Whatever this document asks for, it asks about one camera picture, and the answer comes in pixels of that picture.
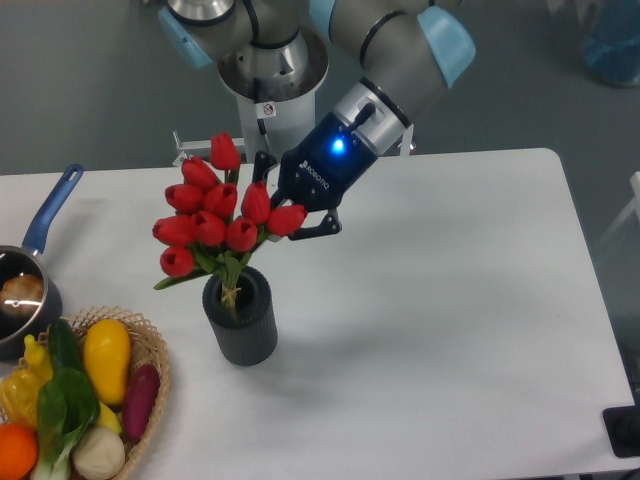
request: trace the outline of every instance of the red tulip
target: red tulip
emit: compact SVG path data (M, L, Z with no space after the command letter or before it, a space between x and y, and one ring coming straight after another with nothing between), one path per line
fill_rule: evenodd
M186 247L196 240L193 222L188 215L161 218L153 226L153 236L166 245L176 247Z
M203 208L220 218L227 218L233 215L237 202L236 186L233 183L222 183L205 195Z
M202 209L204 193L193 185L172 185L164 191L167 203L180 213L191 215Z
M213 213L198 212L191 217L196 232L196 238L204 245L213 247L224 241L227 226Z
M237 170L240 168L240 153L228 133L211 137L209 161L218 170Z
M193 257L184 247L169 247L160 256L162 270L172 278L188 275L193 265Z
M236 252L248 252L257 239L258 229L253 220L240 217L227 226L227 246Z
M285 237L298 230L307 218L307 211L302 205L278 207L269 216L267 230L278 237Z
M271 213L271 200L265 182L252 183L242 200L242 216L250 218L256 224L265 223Z
M181 170L184 182L198 187L204 193L220 183L216 172L209 168L200 157L191 157L184 160Z

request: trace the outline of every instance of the yellow squash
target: yellow squash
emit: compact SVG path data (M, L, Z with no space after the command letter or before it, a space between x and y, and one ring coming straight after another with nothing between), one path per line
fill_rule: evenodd
M120 425L118 416L102 402L100 402L100 416L98 420L96 420L96 425L113 430L113 432L118 435L122 433L122 426Z
M131 340L126 327L114 319L96 322L87 331L84 368L98 400L119 407L127 392Z

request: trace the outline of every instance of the black vase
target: black vase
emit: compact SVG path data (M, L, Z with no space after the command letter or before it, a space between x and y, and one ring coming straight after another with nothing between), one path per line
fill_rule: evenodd
M219 276L207 281L202 304L222 354L231 363L248 367L269 358L278 343L278 330L267 279L255 268L245 267L238 287L237 318L222 306Z

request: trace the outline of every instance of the woven basket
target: woven basket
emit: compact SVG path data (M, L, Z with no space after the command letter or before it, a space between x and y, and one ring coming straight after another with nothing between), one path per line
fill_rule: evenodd
M76 334L78 339L78 345L84 345L84 340L87 335L87 330L96 323L98 320L104 318L113 318L122 322L129 332L131 339L131 361L129 363L129 375L131 375L138 367L150 363L154 365L158 373L160 374L160 390L156 398L155 406L151 412L149 423L142 436L142 439L138 443L134 443L126 438L123 433L123 437L126 460L122 467L122 470L112 480L124 480L127 478L149 444L149 441L158 426L160 418L162 417L164 404L169 395L169 353L167 351L167 345L162 339L162 336L158 330L151 325L151 322L144 318L139 313L133 313L129 310L125 310L121 307L92 307L89 310L81 310L75 315L65 317L69 321L72 330ZM38 337L38 343L47 346L47 339L49 337L48 331L41 333ZM23 358L20 359L16 370L27 368L27 363ZM121 412L116 412L118 419L122 420ZM2 405L0 405L0 423L8 422L9 419L4 411ZM84 480L84 477L75 470L72 471L71 480Z

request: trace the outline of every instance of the saucepan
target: saucepan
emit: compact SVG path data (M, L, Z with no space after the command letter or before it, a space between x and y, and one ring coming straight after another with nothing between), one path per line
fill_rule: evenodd
M49 226L84 169L70 165L31 221L21 247L0 246L0 360L24 353L24 337L40 332L62 315L60 291L43 268Z

